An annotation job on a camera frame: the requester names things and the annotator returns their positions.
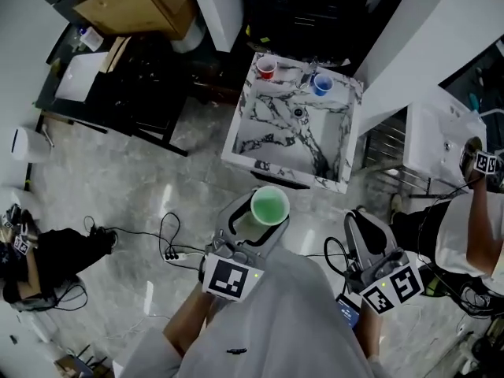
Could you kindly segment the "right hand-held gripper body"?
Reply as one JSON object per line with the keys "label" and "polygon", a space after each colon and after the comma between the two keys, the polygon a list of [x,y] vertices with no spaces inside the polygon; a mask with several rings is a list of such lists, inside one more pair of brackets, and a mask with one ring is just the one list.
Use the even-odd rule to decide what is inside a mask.
{"label": "right hand-held gripper body", "polygon": [[378,315],[387,313],[424,291],[418,268],[403,249],[395,249],[370,266],[354,262],[345,271],[350,292]]}

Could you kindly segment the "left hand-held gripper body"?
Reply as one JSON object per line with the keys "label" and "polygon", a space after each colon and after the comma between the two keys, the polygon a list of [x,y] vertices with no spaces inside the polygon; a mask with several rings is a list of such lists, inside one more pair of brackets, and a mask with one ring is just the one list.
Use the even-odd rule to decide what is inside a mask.
{"label": "left hand-held gripper body", "polygon": [[230,302],[242,302],[265,272],[265,259],[245,242],[215,238],[200,261],[202,291]]}

